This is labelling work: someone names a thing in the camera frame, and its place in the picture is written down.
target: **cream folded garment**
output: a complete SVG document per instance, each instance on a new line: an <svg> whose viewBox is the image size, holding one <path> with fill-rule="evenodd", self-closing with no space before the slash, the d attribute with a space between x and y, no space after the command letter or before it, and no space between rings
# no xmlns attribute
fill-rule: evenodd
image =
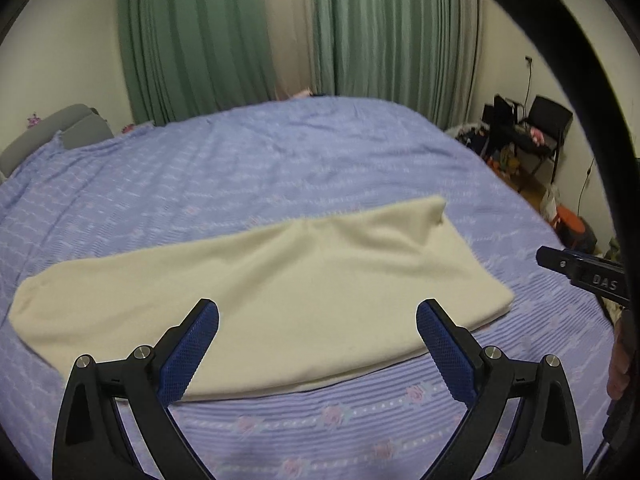
<svg viewBox="0 0 640 480"><path fill-rule="evenodd" d="M200 298L220 329L184 400L309 390L425 353L417 305L472 330L506 313L439 196L240 234L55 264L18 288L9 319L68 378L75 359L154 345Z"/></svg>

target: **green curtain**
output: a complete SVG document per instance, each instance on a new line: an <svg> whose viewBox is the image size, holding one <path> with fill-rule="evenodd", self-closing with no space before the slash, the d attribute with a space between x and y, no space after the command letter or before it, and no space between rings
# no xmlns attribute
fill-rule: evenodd
<svg viewBox="0 0 640 480"><path fill-rule="evenodd" d="M273 98L263 0L118 0L118 21L138 123Z"/></svg>
<svg viewBox="0 0 640 480"><path fill-rule="evenodd" d="M479 16L466 1L315 0L316 91L394 101L441 128L461 120L478 44L477 34L461 30L470 21L464 12ZM474 42L471 53L462 40Z"/></svg>

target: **blue gripper pad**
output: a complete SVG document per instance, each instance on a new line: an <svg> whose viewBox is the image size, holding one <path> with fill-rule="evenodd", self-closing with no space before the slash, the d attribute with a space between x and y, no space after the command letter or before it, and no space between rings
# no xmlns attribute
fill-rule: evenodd
<svg viewBox="0 0 640 480"><path fill-rule="evenodd" d="M431 308L429 300L418 305L415 321L418 333L431 353L449 393L455 400L464 402L470 408L478 396L474 385L474 368Z"/></svg>
<svg viewBox="0 0 640 480"><path fill-rule="evenodd" d="M165 408L184 395L218 331L219 322L218 308L209 301L160 368L157 395Z"/></svg>

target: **bed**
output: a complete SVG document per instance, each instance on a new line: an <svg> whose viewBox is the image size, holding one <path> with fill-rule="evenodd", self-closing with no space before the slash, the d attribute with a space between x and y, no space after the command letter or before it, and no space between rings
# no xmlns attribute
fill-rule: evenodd
<svg viewBox="0 0 640 480"><path fill-rule="evenodd" d="M584 461L606 419L612 331L594 297L536 265L553 231L471 151L422 116L370 99L310 98L145 126L65 150L56 136L0 186L0 423L50 478L63 383L15 335L18 285L57 262L351 212L438 193L485 268L515 293L476 331L509 357L562 359ZM506 437L510 402L478 475ZM126 405L141 464L158 475ZM312 392L176 404L175 420L220 480L417 479L462 418L426 355Z"/></svg>

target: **metal bolt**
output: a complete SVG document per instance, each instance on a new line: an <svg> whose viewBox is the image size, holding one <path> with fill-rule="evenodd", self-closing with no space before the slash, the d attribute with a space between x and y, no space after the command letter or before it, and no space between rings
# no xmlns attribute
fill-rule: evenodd
<svg viewBox="0 0 640 480"><path fill-rule="evenodd" d="M81 355L76 359L76 366L78 368L86 368L91 362L91 358L88 355Z"/></svg>
<svg viewBox="0 0 640 480"><path fill-rule="evenodd" d="M139 346L133 351L133 357L136 359L144 359L151 354L151 348L146 345Z"/></svg>
<svg viewBox="0 0 640 480"><path fill-rule="evenodd" d="M553 368L560 366L560 359L558 359L553 354L549 354L548 356L546 356L545 361L546 361L546 364L548 364L549 366L552 366Z"/></svg>
<svg viewBox="0 0 640 480"><path fill-rule="evenodd" d="M489 359L500 359L500 357L502 357L502 350L497 346L488 346L484 349L484 355Z"/></svg>

